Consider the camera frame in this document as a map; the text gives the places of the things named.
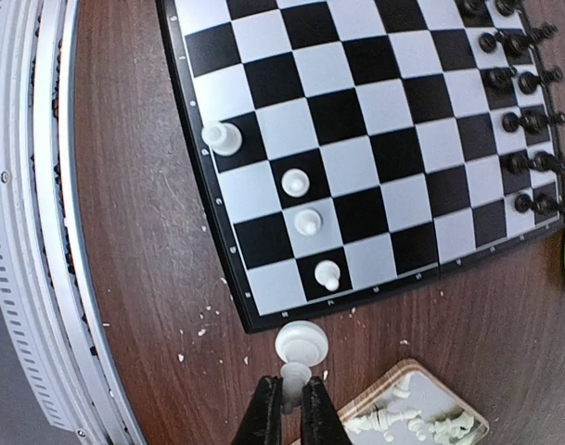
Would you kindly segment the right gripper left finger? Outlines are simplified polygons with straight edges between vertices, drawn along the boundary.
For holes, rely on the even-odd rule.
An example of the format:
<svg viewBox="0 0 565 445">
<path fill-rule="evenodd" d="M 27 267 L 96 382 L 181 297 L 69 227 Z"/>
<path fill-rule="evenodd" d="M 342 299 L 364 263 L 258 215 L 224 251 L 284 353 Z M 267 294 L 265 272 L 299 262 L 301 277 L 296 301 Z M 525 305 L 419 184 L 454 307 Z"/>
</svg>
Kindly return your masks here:
<svg viewBox="0 0 565 445">
<path fill-rule="evenodd" d="M 238 426 L 233 445 L 280 445 L 283 379 L 260 378 L 248 408 Z"/>
</svg>

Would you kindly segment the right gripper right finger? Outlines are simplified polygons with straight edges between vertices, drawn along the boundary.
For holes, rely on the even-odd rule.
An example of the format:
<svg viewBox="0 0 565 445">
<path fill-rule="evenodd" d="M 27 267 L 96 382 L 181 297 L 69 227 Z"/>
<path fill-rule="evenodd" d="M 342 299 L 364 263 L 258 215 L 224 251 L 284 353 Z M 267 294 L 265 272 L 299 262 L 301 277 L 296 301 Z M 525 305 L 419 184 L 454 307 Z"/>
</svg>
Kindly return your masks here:
<svg viewBox="0 0 565 445">
<path fill-rule="evenodd" d="M 318 376 L 311 377 L 302 388 L 301 444 L 352 444 Z"/>
</svg>

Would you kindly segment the white pawn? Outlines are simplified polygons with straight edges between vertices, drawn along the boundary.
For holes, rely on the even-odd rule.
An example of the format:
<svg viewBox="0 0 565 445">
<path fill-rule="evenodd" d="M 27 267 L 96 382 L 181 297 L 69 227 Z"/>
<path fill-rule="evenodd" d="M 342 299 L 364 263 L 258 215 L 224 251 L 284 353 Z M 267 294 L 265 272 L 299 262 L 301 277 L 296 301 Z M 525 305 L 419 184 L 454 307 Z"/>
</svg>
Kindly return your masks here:
<svg viewBox="0 0 565 445">
<path fill-rule="evenodd" d="M 310 179 L 306 172 L 300 169 L 287 170 L 281 179 L 283 191 L 290 197 L 303 197 L 310 188 Z"/>
<path fill-rule="evenodd" d="M 320 213 L 314 209 L 304 209 L 296 213 L 294 226 L 296 231 L 303 236 L 314 236 L 322 228 L 323 219 Z"/>
<path fill-rule="evenodd" d="M 315 266 L 315 281 L 329 292 L 339 289 L 340 277 L 340 267 L 334 261 L 320 261 Z"/>
</svg>

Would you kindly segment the black white chessboard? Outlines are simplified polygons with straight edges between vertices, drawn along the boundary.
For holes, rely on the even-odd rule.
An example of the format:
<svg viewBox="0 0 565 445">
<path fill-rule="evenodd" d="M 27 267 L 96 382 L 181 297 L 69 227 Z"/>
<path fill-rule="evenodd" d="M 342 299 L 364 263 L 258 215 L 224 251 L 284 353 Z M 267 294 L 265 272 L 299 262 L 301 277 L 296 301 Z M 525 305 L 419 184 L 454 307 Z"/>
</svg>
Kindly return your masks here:
<svg viewBox="0 0 565 445">
<path fill-rule="evenodd" d="M 175 100 L 249 333 L 385 299 L 565 225 L 565 158 L 521 1 L 160 1 Z M 242 134 L 233 156 L 202 140 Z M 290 197 L 281 179 L 307 173 Z M 296 213 L 321 230 L 300 235 Z M 315 266 L 340 267 L 340 287 Z"/>
</svg>

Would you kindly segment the white chess piece tall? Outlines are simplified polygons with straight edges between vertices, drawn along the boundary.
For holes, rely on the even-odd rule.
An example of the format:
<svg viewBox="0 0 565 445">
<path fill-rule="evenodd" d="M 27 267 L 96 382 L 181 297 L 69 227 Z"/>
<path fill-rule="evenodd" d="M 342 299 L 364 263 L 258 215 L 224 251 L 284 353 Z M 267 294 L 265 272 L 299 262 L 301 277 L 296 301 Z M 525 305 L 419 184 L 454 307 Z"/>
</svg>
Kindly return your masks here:
<svg viewBox="0 0 565 445">
<path fill-rule="evenodd" d="M 207 123 L 201 131 L 203 142 L 217 155 L 230 157 L 242 146 L 242 134 L 239 128 L 227 122 Z"/>
</svg>

